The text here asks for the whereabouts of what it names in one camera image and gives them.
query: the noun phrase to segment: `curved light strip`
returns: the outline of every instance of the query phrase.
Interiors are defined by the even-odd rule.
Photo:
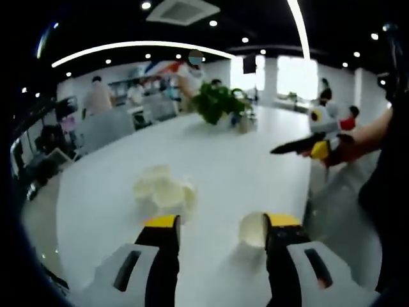
[[[71,61],[72,59],[79,58],[80,56],[85,56],[86,54],[91,54],[94,52],[102,51],[102,50],[108,50],[108,49],[113,49],[113,48],[121,48],[121,47],[135,47],[135,46],[161,46],[161,47],[176,47],[176,48],[185,48],[185,49],[197,49],[201,52],[206,52],[210,54],[214,54],[216,56],[222,56],[223,58],[227,59],[234,59],[236,56],[230,53],[218,51],[215,49],[207,48],[207,47],[202,47],[202,46],[196,46],[196,45],[191,45],[189,43],[176,43],[176,42],[161,42],[161,41],[156,41],[156,40],[141,40],[141,41],[136,41],[136,42],[121,42],[121,43],[109,43],[107,45],[102,45],[98,47],[93,47],[89,48],[83,51],[76,52],[74,54],[71,54],[70,56],[66,56],[65,58],[62,58],[53,64],[51,64],[52,68],[55,68],[61,64],[64,64],[68,61]]]
[[[307,31],[305,30],[304,20],[302,18],[300,6],[297,0],[287,0],[289,8],[293,14],[295,24],[297,25],[298,35],[300,36],[302,53],[304,59],[310,59]]]

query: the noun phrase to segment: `air vent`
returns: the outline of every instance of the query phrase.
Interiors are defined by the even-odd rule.
[[[202,0],[165,0],[146,20],[189,26],[219,12],[220,8]]]

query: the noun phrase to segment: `window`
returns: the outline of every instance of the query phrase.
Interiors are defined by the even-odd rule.
[[[318,65],[311,59],[279,56],[277,92],[288,95],[296,93],[299,97],[312,100],[318,96]]]
[[[257,69],[255,74],[243,73],[243,56],[238,56],[231,60],[230,83],[231,88],[241,88],[244,91],[252,90],[257,86],[259,91],[264,90],[265,86],[265,57],[256,56]]]

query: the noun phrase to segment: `white tabletop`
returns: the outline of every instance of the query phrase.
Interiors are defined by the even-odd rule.
[[[307,117],[262,108],[258,129],[244,135],[219,131],[200,116],[181,116],[140,130],[68,168],[62,176],[57,227],[61,264],[73,291],[88,285],[95,267],[142,225],[132,199],[138,173],[169,164],[173,175],[198,186],[194,218],[181,229],[176,306],[266,306],[270,287],[264,252],[238,252],[238,225],[254,211],[302,219],[310,161],[270,155],[309,133]]]

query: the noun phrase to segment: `recessed light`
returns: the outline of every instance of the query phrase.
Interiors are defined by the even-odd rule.
[[[145,1],[144,3],[142,3],[141,8],[143,10],[149,10],[151,8],[152,4],[149,1]]]

